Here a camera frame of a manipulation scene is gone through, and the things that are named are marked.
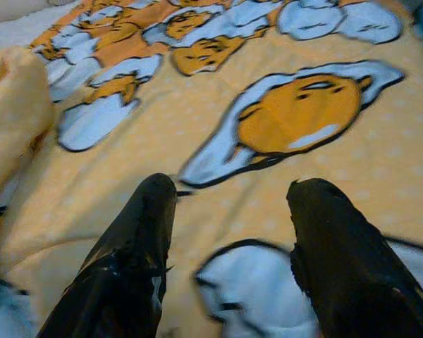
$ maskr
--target yellow blanket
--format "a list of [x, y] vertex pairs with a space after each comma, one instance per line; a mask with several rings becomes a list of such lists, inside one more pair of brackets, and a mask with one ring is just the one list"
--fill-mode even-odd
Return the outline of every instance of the yellow blanket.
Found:
[[85, 1], [31, 45], [58, 120], [1, 228], [0, 273], [43, 323], [155, 172], [195, 190], [176, 212], [161, 336], [218, 334], [191, 273], [239, 239], [291, 246], [293, 180], [330, 180], [383, 232], [423, 243], [411, 23], [393, 0]]

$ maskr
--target blanket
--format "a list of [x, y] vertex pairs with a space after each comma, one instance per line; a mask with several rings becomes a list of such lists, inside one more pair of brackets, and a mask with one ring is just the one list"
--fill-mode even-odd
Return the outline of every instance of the blanket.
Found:
[[82, 2], [30, 45], [56, 120], [0, 228], [0, 275], [42, 324], [154, 172], [194, 192], [176, 211], [161, 336], [218, 334], [191, 274], [241, 239], [291, 246], [293, 180], [330, 180], [382, 232], [423, 243], [411, 23], [394, 0]]

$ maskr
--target white bedsheet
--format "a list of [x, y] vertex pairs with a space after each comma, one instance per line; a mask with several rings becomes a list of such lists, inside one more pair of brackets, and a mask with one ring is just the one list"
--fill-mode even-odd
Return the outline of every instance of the white bedsheet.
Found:
[[80, 1], [64, 6], [55, 6], [32, 13], [17, 20], [0, 23], [0, 49], [19, 45], [25, 46], [67, 14]]

